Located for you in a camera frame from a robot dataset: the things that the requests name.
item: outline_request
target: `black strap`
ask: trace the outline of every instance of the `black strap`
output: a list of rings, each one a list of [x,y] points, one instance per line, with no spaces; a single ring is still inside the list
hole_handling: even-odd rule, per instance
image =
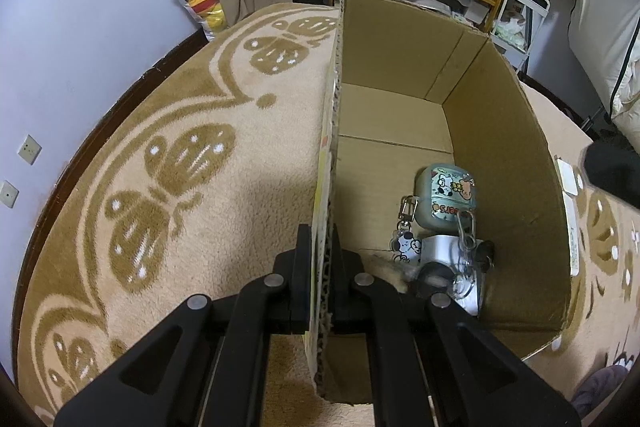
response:
[[[636,23],[636,31],[634,31],[634,36],[631,38],[631,42],[629,43],[629,47],[626,50],[625,61],[622,63],[622,69],[620,70],[620,75],[618,76],[618,81],[616,82],[616,87],[613,88],[613,92],[611,93],[611,99],[609,100],[609,117],[613,118],[613,99],[620,88],[620,84],[622,84],[622,79],[625,77],[626,66],[629,64],[629,58],[631,58],[631,51],[636,44],[636,39],[638,38],[638,31],[640,30],[640,16],[638,17],[638,22]]]

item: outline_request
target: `brown baseboard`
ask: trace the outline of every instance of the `brown baseboard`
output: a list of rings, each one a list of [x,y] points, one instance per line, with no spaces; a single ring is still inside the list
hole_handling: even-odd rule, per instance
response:
[[[47,236],[58,219],[63,205],[78,183],[80,176],[94,159],[100,148],[107,142],[116,129],[137,108],[151,92],[156,89],[166,78],[180,67],[188,58],[192,57],[204,45],[207,39],[202,30],[184,39],[164,58],[143,74],[120,99],[109,112],[102,117],[98,125],[84,140],[78,152],[71,158],[62,176],[58,179],[49,200],[45,204],[40,217],[31,234],[31,239],[22,261],[18,285],[15,291],[14,314],[12,317],[12,362],[14,380],[18,379],[18,336],[20,333],[20,320],[24,309],[27,289],[33,270],[35,269],[40,252],[44,247]]]

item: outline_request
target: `metal screw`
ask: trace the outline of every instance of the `metal screw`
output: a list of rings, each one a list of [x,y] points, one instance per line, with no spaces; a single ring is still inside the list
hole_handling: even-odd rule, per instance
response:
[[[436,306],[436,308],[446,308],[451,304],[451,297],[446,293],[434,293],[431,296],[431,304]]]
[[[354,277],[354,281],[358,286],[371,286],[373,284],[373,276],[370,273],[358,273]]]
[[[192,295],[187,299],[187,306],[191,310],[201,310],[207,305],[209,299],[205,295]]]
[[[284,277],[279,273],[270,273],[264,278],[264,283],[269,288],[277,288],[278,286],[282,286],[284,283]]]

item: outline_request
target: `white sticker on box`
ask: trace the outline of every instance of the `white sticker on box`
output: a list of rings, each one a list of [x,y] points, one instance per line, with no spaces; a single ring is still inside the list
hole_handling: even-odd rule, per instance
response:
[[[578,195],[578,185],[575,184],[574,168],[567,162],[556,159],[558,171],[560,172],[560,181],[562,182],[562,190],[572,196]]]
[[[569,234],[569,255],[571,265],[571,277],[580,272],[580,252],[578,251],[578,220],[575,216],[574,200],[566,193],[562,193],[564,212],[566,214],[566,227]]]

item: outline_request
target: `keychain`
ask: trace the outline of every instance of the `keychain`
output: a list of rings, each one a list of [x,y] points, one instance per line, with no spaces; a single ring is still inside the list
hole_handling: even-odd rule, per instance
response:
[[[404,196],[400,202],[398,213],[398,225],[391,237],[390,247],[393,252],[393,260],[409,263],[414,266],[420,264],[421,241],[411,231],[411,223],[414,220],[415,208],[418,205],[416,196]]]

